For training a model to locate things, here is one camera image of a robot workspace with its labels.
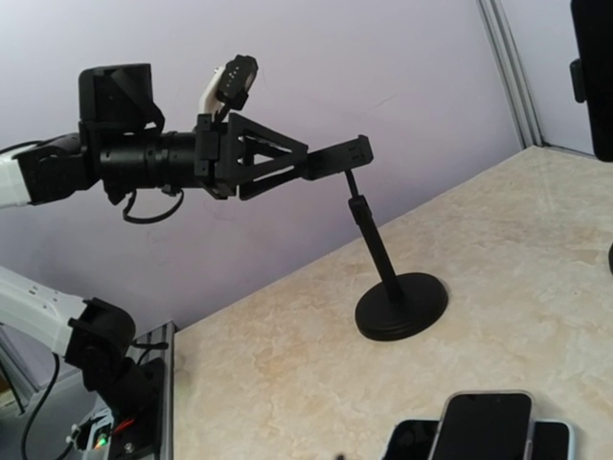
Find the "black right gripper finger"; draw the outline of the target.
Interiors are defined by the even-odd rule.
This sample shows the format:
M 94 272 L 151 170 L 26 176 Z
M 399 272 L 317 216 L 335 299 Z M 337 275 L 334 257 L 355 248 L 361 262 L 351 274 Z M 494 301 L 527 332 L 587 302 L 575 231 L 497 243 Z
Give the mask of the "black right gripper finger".
M 286 168 L 307 159 L 307 145 L 237 113 L 228 118 L 232 165 Z
M 238 197 L 248 200 L 302 176 L 305 158 L 279 157 L 259 164 L 239 163 Z

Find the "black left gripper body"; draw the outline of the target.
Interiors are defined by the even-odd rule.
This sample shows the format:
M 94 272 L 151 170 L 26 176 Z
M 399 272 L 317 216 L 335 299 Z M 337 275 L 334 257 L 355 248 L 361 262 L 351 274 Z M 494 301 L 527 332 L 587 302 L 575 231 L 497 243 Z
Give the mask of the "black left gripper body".
M 237 193 L 226 118 L 215 122 L 197 112 L 192 131 L 165 131 L 150 64 L 86 69 L 78 83 L 81 154 L 112 204 L 134 202 L 138 191 L 147 189 L 177 197 L 203 189 L 216 199 Z

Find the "short black phone stand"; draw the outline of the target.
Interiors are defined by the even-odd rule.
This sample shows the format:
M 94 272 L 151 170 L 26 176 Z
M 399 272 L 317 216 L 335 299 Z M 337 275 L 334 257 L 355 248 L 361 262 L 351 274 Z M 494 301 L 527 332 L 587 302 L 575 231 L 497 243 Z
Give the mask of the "short black phone stand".
M 427 273 L 398 274 L 375 225 L 364 195 L 358 191 L 353 170 L 374 159 L 369 139 L 357 138 L 311 152 L 306 158 L 306 179 L 318 180 L 342 173 L 351 197 L 348 205 L 374 262 L 380 282 L 357 302 L 354 319 L 360 333 L 374 341 L 396 341 L 434 325 L 448 305 L 443 282 Z

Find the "tall black clamp phone stand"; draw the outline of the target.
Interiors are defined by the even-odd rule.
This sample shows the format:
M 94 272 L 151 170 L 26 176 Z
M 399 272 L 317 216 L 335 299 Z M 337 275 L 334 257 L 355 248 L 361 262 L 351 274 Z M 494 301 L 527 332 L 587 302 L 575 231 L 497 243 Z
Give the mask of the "tall black clamp phone stand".
M 608 250 L 608 266 L 611 274 L 613 273 L 613 244 L 611 243 Z

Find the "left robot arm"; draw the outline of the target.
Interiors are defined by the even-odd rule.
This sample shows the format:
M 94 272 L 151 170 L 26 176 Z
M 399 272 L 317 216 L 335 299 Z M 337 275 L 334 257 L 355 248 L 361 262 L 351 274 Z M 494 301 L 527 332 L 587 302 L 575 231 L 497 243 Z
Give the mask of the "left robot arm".
M 191 189 L 217 200 L 247 200 L 303 176 L 304 144 L 241 115 L 257 73 L 249 56 L 216 69 L 193 129 L 176 132 L 165 128 L 149 65 L 84 70 L 76 132 L 2 150 L 2 207 L 54 204 L 101 187 L 122 206 L 126 222 L 148 225 L 169 213 L 135 216 L 142 191 L 159 191 L 177 204 Z M 69 431 L 67 450 L 109 459 L 160 452 L 170 370 L 150 345 L 143 358 L 131 355 L 136 324 L 127 308 L 3 269 L 1 322 L 45 346 L 55 367 L 75 368 L 83 387 L 102 403 L 102 414 Z

